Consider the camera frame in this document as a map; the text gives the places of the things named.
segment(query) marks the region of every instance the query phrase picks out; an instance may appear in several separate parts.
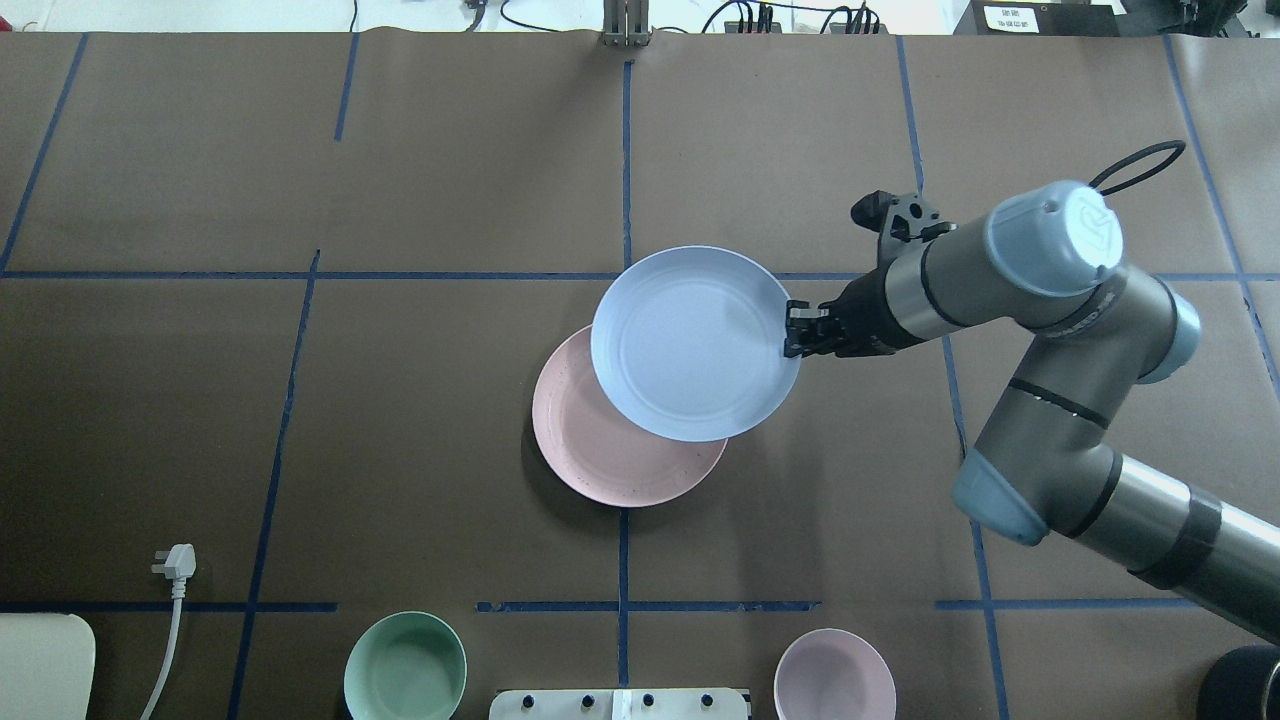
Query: sticker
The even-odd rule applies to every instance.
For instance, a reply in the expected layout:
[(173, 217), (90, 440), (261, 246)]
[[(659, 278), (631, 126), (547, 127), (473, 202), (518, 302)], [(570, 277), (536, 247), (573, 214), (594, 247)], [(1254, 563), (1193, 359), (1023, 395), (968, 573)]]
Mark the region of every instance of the sticker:
[(1002, 32), (1039, 32), (1036, 24), (1036, 10), (1032, 8), (995, 8), (984, 5), (987, 27)]

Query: black wire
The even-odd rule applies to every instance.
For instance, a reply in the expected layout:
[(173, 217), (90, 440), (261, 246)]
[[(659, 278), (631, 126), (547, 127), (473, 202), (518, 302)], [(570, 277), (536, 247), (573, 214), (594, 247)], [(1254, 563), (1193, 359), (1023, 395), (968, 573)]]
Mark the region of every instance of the black wire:
[(476, 0), (476, 4), (475, 4), (476, 17), (475, 17), (474, 20), (471, 20), (471, 24), (467, 26), (467, 29), (465, 29), (462, 32), (475, 32), (476, 28), (480, 27), (480, 20), (484, 19), (484, 8), (485, 8), (485, 5), (488, 5), (486, 0)]
[(818, 31), (818, 35), (827, 32), (827, 28), (831, 26), (831, 20), (836, 17), (836, 13), (841, 10), (845, 12), (845, 26), (847, 27), (854, 24), (854, 9), (850, 8), (849, 5), (841, 5), (835, 10), (827, 13), (827, 19), (822, 20), (822, 29)]
[(707, 28), (712, 27), (712, 23), (716, 22), (716, 15), (723, 13), (724, 9), (728, 8), (730, 5), (737, 5), (737, 12), (739, 12), (737, 31), (739, 32), (742, 32), (742, 27), (744, 27), (744, 20), (741, 19), (742, 18), (742, 15), (741, 15), (742, 8), (746, 8), (746, 20), (745, 20), (745, 23), (748, 26), (750, 26), (753, 22), (755, 22), (755, 13), (751, 10), (751, 5), (748, 4), (748, 0), (728, 0), (727, 3), (724, 3), (723, 5), (721, 5), (719, 8), (716, 8), (716, 12), (712, 13), (712, 17), (707, 18), (707, 24), (703, 26), (703, 29), (700, 32), (707, 32)]
[(1110, 168), (1107, 168), (1107, 169), (1102, 170), (1101, 173), (1098, 173), (1098, 177), (1096, 177), (1096, 178), (1093, 178), (1093, 179), (1089, 181), (1089, 187), (1097, 190), (1097, 187), (1100, 184), (1102, 184), (1102, 181), (1107, 179), (1108, 177), (1111, 177), (1111, 176), (1116, 174), (1117, 172), (1128, 168), (1129, 165), (1137, 163), (1138, 160), (1142, 160), (1143, 158), (1147, 158), (1149, 155), (1155, 155), (1156, 152), (1161, 152), (1164, 150), (1172, 150), (1172, 152), (1169, 155), (1169, 158), (1165, 158), (1164, 160), (1161, 160), (1158, 165), (1156, 165), (1155, 168), (1151, 168), (1149, 170), (1147, 170), (1147, 172), (1144, 172), (1144, 173), (1142, 173), (1142, 174), (1139, 174), (1137, 177), (1129, 178), (1129, 179), (1124, 181), (1123, 183), (1114, 184), (1114, 186), (1111, 186), (1111, 187), (1108, 187), (1106, 190), (1098, 190), (1098, 193), (1100, 195), (1111, 195), (1112, 192), (1120, 192), (1121, 190), (1124, 190), (1126, 187), (1133, 187), (1133, 186), (1138, 184), (1139, 182), (1142, 182), (1142, 181), (1144, 181), (1144, 179), (1155, 176), (1156, 173), (1164, 170), (1169, 165), (1172, 165), (1174, 160), (1176, 160), (1178, 156), (1183, 154), (1183, 150), (1187, 150), (1187, 143), (1183, 142), (1181, 140), (1166, 140), (1165, 142), (1157, 142), (1155, 145), (1148, 145), (1147, 147), (1143, 147), (1142, 150), (1134, 152), (1133, 155), (1129, 155), (1124, 160), (1120, 160), (1119, 163), (1115, 163)]
[[(745, 3), (746, 0), (737, 0), (737, 1)], [(540, 29), (543, 32), (561, 32), (561, 31), (558, 31), (556, 28), (552, 28), (552, 27), (531, 26), (529, 23), (522, 23), (520, 20), (512, 19), (511, 15), (507, 14), (507, 3), (511, 3), (511, 0), (502, 0), (502, 5), (498, 5), (498, 14), (502, 15), (502, 19), (507, 20), (508, 23), (511, 23), (513, 26), (520, 26), (520, 27), (527, 28), (527, 29)]]
[(774, 3), (773, 0), (739, 0), (739, 1), (740, 3), (755, 3), (755, 4), (762, 4), (764, 1), (767, 1), (769, 5), (773, 5), (774, 8), (787, 8), (788, 10), (812, 10), (814, 13), (829, 13), (831, 12), (829, 8), (808, 8), (805, 5), (788, 5), (786, 3)]
[(861, 35), (863, 18), (865, 17), (865, 13), (867, 13), (867, 0), (863, 0), (863, 4), (858, 6), (858, 12), (854, 13), (854, 19), (849, 20), (849, 24), (845, 26), (845, 35), (855, 35), (855, 33)]

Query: bowl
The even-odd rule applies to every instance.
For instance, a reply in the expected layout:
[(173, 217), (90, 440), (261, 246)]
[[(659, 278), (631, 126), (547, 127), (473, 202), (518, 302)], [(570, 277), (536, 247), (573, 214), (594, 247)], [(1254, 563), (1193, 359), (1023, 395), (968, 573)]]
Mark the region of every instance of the bowl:
[(447, 720), (462, 701), (467, 656), (444, 620), (388, 615), (365, 630), (347, 659), (342, 688), (355, 720)]
[(884, 659), (837, 628), (796, 638), (773, 675), (778, 720), (893, 720), (897, 693)]
[(534, 387), (534, 437), (564, 484), (614, 507), (648, 507), (692, 489), (728, 441), (680, 442), (622, 416), (591, 365), (591, 325), (570, 336)]

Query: plate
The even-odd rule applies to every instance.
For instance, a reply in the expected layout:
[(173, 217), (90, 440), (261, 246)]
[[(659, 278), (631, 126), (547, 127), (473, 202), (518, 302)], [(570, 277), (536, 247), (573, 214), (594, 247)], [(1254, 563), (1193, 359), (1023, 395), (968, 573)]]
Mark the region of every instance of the plate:
[(799, 357), (786, 357), (782, 283), (731, 250), (673, 247), (609, 286), (595, 310), (591, 361), (632, 423), (678, 441), (733, 437), (782, 405)]
[(728, 442), (678, 442), (622, 416), (595, 379), (590, 325), (561, 343), (538, 375), (534, 437), (568, 487), (616, 507), (645, 507), (689, 492)]

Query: blue plate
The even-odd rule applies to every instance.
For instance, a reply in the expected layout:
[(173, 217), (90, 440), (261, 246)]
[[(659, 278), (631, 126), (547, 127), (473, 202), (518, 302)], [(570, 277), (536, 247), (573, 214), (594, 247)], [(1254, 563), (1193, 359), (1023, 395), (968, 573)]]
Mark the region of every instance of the blue plate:
[(799, 357), (785, 357), (786, 288), (721, 247), (650, 255), (604, 293), (591, 363), (604, 395), (632, 423), (686, 442), (723, 439), (782, 405)]

